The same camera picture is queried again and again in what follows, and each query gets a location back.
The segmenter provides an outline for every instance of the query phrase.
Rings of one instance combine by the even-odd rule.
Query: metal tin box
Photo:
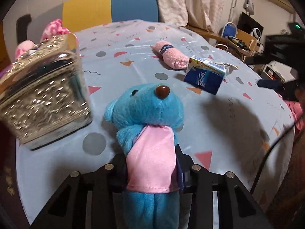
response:
[[[92,121],[77,38],[54,36],[23,54],[0,79],[0,118],[30,149]]]

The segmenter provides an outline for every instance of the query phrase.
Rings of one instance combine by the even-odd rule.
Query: pink bib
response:
[[[145,126],[126,157],[127,189],[140,193],[169,193],[179,189],[173,130]]]

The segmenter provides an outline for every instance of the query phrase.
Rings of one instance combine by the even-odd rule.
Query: tablecloth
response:
[[[293,123],[285,102],[273,90],[257,87],[260,77],[251,68],[190,30],[135,20],[76,35],[93,122],[35,151],[17,142],[17,182],[30,223],[70,172],[96,171],[120,152],[116,129],[103,114],[108,103],[133,85],[168,85],[185,109],[184,126],[178,132],[183,153],[211,172],[233,171],[248,189],[267,149]],[[153,46],[160,40],[171,42],[189,57],[231,63],[238,70],[225,77],[216,95],[209,94],[183,82],[185,72],[172,70],[156,55]],[[293,136],[290,133],[273,150],[254,193],[264,210],[287,171]]]

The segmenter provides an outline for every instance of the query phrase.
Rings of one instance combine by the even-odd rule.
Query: black cable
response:
[[[277,143],[280,142],[280,140],[281,140],[284,136],[287,135],[287,133],[290,132],[291,129],[294,128],[294,126],[296,125],[296,123],[298,123],[298,121],[303,117],[304,114],[305,114],[305,113],[303,113],[303,114],[296,120],[296,122],[293,123],[293,125],[292,125],[291,127],[289,127],[286,131],[284,131],[283,134],[277,139],[277,141],[269,148],[269,150],[267,151],[266,155],[264,156],[264,158],[263,158],[263,160],[262,160],[262,162],[261,162],[261,164],[260,164],[260,167],[258,168],[257,174],[256,174],[256,176],[255,176],[253,185],[252,185],[251,190],[250,190],[250,194],[253,194],[253,193],[254,193],[254,190],[255,190],[255,188],[256,188],[256,186],[257,186],[257,183],[258,183],[258,180],[259,180],[259,178],[260,178],[260,175],[262,174],[263,168],[264,168],[264,166],[265,166],[265,163],[266,163],[266,161],[267,161],[267,159],[268,159],[268,157],[269,157],[271,151],[273,150],[273,148],[277,145]]]

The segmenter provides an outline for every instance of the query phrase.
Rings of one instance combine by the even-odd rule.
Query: air conditioner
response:
[[[288,0],[267,0],[267,1],[272,2],[275,5],[278,5],[279,7],[285,9],[286,11],[288,11],[291,14],[294,13],[294,9]]]

